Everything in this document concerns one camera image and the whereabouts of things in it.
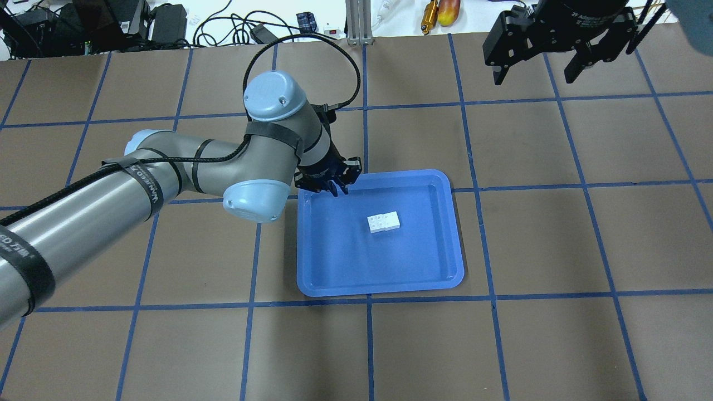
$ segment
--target blue plastic tray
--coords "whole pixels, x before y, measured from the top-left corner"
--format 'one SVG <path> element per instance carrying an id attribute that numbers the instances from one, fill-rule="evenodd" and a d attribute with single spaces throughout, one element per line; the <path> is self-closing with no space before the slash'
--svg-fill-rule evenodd
<path id="1" fill-rule="evenodd" d="M 401 227 L 371 234 L 366 217 Z M 452 288 L 463 280 L 451 184 L 438 170 L 362 174 L 349 195 L 300 191 L 297 284 L 310 297 Z"/>

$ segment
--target white block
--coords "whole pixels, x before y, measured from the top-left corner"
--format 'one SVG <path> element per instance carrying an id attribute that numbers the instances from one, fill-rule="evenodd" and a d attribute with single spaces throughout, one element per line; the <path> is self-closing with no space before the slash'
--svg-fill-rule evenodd
<path id="1" fill-rule="evenodd" d="M 399 215 L 396 214 L 396 212 L 371 215 L 367 217 L 366 220 L 369 222 L 369 231 L 371 231 L 372 234 L 401 227 Z"/>

